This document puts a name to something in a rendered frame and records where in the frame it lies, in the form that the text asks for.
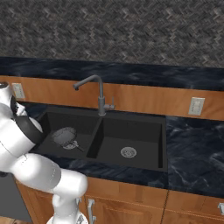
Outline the wooden cupboard door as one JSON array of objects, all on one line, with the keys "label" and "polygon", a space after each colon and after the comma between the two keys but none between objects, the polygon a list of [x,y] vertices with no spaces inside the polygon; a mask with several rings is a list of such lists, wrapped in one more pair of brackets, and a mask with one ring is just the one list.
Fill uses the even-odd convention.
[{"label": "wooden cupboard door", "polygon": [[46,224],[54,214],[52,199],[48,192],[41,192],[16,182],[33,224]]},{"label": "wooden cupboard door", "polygon": [[93,196],[86,197],[87,208],[88,199],[94,200],[94,224],[161,224],[161,208]]},{"label": "wooden cupboard door", "polygon": [[166,210],[163,224],[224,224],[224,220]]}]

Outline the dark grey dishwasher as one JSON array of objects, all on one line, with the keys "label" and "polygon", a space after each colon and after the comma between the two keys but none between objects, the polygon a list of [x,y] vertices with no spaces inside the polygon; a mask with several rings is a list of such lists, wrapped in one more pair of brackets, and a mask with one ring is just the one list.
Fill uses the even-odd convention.
[{"label": "dark grey dishwasher", "polygon": [[32,221],[13,176],[1,171],[0,216],[20,221]]}]

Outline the grey metal tap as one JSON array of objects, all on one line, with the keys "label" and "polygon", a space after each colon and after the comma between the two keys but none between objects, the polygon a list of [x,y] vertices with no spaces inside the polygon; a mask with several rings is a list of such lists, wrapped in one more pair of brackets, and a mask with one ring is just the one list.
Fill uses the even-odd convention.
[{"label": "grey metal tap", "polygon": [[98,115],[105,116],[107,110],[114,110],[116,105],[114,103],[106,104],[105,103],[105,96],[103,95],[103,82],[102,78],[99,75],[91,75],[84,80],[78,81],[77,83],[73,84],[73,88],[78,91],[79,87],[90,82],[90,81],[97,81],[99,83],[99,96],[98,96]]}]

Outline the black double sink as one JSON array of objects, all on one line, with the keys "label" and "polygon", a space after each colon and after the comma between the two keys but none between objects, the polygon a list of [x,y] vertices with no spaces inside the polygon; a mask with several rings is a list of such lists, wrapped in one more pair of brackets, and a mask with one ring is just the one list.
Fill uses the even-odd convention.
[{"label": "black double sink", "polygon": [[[39,116],[38,122],[45,138],[32,149],[35,153],[168,171],[162,116],[113,111],[99,116],[94,110],[50,106]],[[52,141],[52,134],[65,127],[76,129],[76,140],[84,152],[63,149]]]}]

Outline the white wall socket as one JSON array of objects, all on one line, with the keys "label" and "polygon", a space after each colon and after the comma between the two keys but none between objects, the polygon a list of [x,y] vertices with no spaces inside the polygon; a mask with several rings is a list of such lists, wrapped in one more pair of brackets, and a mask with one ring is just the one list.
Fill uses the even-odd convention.
[{"label": "white wall socket", "polygon": [[193,97],[191,99],[188,114],[193,116],[200,116],[203,109],[204,101],[204,98]]},{"label": "white wall socket", "polygon": [[22,87],[21,83],[12,83],[12,88],[13,88],[13,91],[15,93],[15,96],[18,99],[24,99],[25,98],[25,93],[24,93],[24,90],[23,90],[23,87]]}]

